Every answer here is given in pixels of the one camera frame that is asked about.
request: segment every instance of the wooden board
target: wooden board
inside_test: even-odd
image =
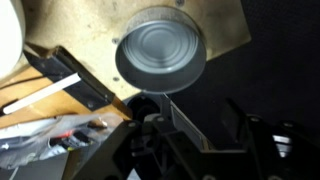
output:
[[[176,7],[175,0],[23,0],[26,41],[51,49],[68,49],[103,84],[126,99],[139,92],[115,66],[113,38],[127,21],[152,6]],[[185,0],[179,8],[198,25],[211,60],[250,40],[239,0]]]
[[[2,84],[0,88],[21,80],[40,76],[42,76],[42,74],[33,67],[25,67],[16,76]],[[50,84],[52,84],[52,82],[48,78],[41,78],[3,88],[0,90],[0,107],[3,107],[5,104],[14,100],[28,96]],[[114,98],[110,105],[100,108],[94,113],[106,112],[116,113],[124,119],[130,119],[131,117],[131,111],[117,97]],[[65,91],[59,91],[12,114],[0,117],[0,128],[58,115],[89,113],[92,112],[68,93]]]

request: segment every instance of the black background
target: black background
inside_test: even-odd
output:
[[[220,120],[230,97],[270,123],[320,129],[320,1],[242,0],[252,41],[207,63],[173,101],[218,148],[232,144]]]

